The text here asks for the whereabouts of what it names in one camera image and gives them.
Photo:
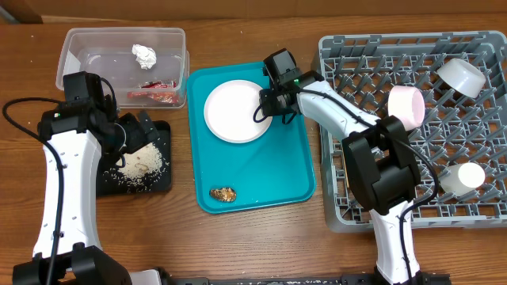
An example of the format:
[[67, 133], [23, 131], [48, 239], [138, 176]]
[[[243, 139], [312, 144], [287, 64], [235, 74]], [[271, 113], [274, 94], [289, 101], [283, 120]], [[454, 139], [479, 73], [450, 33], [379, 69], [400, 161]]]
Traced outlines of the wooden chopstick slanted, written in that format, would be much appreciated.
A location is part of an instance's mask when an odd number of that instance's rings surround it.
[[344, 170], [344, 174], [345, 174], [345, 186], [346, 186], [346, 188], [349, 188], [349, 179], [348, 179], [348, 173], [347, 173], [347, 167], [346, 167], [345, 160], [342, 162], [342, 165], [343, 165], [343, 170]]

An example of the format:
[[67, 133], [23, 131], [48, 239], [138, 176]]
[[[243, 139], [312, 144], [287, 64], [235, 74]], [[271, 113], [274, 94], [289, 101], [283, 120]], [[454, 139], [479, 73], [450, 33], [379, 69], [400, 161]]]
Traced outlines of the clear plastic storage bin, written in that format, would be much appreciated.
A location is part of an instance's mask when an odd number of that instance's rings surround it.
[[[143, 70], [135, 61], [132, 45], [153, 48], [156, 64]], [[182, 108], [186, 102], [186, 82], [189, 76], [189, 53], [185, 31], [181, 28], [108, 27], [73, 28], [64, 40], [59, 57], [55, 84], [63, 89], [63, 76], [80, 71], [97, 74], [109, 81], [105, 92], [113, 88], [120, 108]], [[150, 98], [127, 98], [128, 92], [143, 91], [145, 82], [175, 81], [176, 104], [161, 103]]]

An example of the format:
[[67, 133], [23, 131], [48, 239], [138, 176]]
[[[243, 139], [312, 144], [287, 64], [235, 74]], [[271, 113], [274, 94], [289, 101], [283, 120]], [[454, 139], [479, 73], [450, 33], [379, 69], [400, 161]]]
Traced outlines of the grey-green bowl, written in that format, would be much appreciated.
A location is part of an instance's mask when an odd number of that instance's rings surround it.
[[448, 86], [470, 98], [476, 98], [486, 83], [485, 75], [463, 59], [449, 60], [436, 73]]

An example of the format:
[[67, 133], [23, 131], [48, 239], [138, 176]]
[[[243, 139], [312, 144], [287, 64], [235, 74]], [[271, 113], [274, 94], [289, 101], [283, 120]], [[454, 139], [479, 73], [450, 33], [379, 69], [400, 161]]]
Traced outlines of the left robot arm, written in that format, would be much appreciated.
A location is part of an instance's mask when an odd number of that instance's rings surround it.
[[45, 112], [36, 139], [47, 166], [44, 213], [32, 260], [14, 266], [15, 284], [165, 284], [160, 268], [129, 272], [101, 249], [96, 225], [97, 170], [154, 140], [145, 112], [118, 117], [110, 104], [58, 102]]

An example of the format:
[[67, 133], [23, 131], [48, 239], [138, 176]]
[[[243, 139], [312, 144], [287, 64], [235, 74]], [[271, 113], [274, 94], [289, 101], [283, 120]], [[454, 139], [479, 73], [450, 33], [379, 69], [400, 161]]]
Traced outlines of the brown food scrap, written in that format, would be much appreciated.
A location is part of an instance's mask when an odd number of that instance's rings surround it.
[[237, 198], [236, 191], [233, 188], [211, 189], [209, 195], [211, 198], [224, 203], [232, 203]]

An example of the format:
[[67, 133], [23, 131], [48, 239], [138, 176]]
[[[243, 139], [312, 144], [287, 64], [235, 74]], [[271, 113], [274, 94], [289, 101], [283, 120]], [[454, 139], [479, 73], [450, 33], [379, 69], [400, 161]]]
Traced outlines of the small white cup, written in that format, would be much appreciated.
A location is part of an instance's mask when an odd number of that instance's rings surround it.
[[446, 168], [448, 174], [440, 179], [446, 193], [462, 196], [479, 188], [486, 179], [484, 169], [477, 163], [466, 162]]

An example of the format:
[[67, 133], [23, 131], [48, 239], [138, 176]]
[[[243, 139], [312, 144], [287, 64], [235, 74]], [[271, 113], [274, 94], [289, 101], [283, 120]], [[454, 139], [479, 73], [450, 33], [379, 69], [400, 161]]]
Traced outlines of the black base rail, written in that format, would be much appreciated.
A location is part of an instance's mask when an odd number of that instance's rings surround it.
[[143, 272], [133, 272], [133, 284], [156, 284], [155, 273], [160, 278], [159, 284], [177, 285], [374, 285], [387, 284], [377, 273], [345, 274], [337, 278], [307, 277], [307, 278], [271, 278], [271, 279], [208, 279], [173, 278], [163, 268], [154, 268]]

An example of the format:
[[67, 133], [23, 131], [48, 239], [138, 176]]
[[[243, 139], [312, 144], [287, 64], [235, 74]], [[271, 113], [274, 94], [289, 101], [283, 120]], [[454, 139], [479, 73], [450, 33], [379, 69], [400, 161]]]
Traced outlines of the teal serving tray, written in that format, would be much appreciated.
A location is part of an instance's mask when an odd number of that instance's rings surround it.
[[[208, 129], [204, 104], [211, 91], [230, 80], [247, 80], [269, 87], [262, 62], [197, 70], [187, 81], [189, 134], [196, 200], [211, 214], [244, 211], [308, 200], [316, 181], [304, 118], [284, 125], [277, 116], [260, 138], [231, 143]], [[233, 188], [232, 203], [210, 197], [211, 189]]]

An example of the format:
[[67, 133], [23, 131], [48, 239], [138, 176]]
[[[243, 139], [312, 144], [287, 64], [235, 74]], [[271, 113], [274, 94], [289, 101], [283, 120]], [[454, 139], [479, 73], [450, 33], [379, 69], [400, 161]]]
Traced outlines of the grey dishwasher rack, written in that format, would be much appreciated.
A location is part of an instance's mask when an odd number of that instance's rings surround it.
[[[462, 59], [485, 76], [470, 98], [449, 88], [437, 71]], [[506, 38], [498, 31], [324, 36], [312, 63], [330, 85], [355, 106], [387, 114], [394, 86], [419, 88], [425, 100], [421, 127], [411, 144], [428, 158], [420, 165], [418, 199], [428, 205], [413, 214], [416, 228], [493, 228], [506, 224]], [[465, 194], [433, 195], [429, 169], [446, 175], [451, 165], [474, 162], [484, 183]]]

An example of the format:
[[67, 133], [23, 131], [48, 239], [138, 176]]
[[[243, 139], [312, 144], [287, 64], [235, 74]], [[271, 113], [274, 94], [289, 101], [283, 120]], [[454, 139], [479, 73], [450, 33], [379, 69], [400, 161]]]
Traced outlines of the red snack wrapper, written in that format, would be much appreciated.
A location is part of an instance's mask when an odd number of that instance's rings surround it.
[[176, 104], [178, 95], [175, 91], [162, 91], [162, 89], [174, 88], [175, 86], [176, 82], [170, 80], [145, 82], [143, 85], [139, 85], [139, 88], [143, 91], [128, 92], [127, 98], [150, 98], [161, 103]]

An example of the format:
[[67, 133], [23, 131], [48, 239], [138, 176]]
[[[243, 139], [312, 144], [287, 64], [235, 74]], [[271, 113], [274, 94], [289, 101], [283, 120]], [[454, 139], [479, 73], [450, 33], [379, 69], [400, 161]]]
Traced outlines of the large white plate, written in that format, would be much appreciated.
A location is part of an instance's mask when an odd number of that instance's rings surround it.
[[204, 119], [213, 135], [228, 143], [249, 143], [269, 129], [272, 118], [260, 106], [261, 87], [247, 80], [232, 80], [214, 88], [204, 104]]

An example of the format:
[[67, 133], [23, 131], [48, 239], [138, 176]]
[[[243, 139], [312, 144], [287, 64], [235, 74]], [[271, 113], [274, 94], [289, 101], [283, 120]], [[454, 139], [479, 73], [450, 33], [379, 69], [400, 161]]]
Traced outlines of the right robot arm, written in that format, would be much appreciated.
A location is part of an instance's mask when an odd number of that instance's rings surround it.
[[338, 95], [319, 73], [299, 69], [278, 75], [266, 70], [270, 87], [260, 92], [265, 116], [301, 114], [340, 140], [345, 169], [356, 201], [369, 211], [377, 242], [376, 272], [382, 283], [412, 284], [420, 271], [412, 230], [402, 213], [414, 204], [421, 182], [407, 132], [425, 114], [421, 91], [397, 85], [380, 119]]

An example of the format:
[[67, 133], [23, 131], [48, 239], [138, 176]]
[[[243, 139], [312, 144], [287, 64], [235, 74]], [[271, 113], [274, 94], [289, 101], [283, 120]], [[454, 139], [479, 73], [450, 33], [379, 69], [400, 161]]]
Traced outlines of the white bowl with crumbs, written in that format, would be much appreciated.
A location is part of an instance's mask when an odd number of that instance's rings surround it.
[[413, 86], [394, 86], [388, 96], [387, 112], [399, 119], [406, 131], [422, 125], [425, 118], [425, 102], [421, 91]]

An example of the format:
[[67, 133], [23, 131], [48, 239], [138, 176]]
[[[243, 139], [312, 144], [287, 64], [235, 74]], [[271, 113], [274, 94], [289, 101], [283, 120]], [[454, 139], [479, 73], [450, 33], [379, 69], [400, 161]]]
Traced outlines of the white napkin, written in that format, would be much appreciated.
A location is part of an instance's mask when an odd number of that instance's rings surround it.
[[132, 54], [136, 57], [135, 61], [143, 70], [151, 69], [157, 62], [157, 56], [153, 48], [140, 44], [132, 45]]

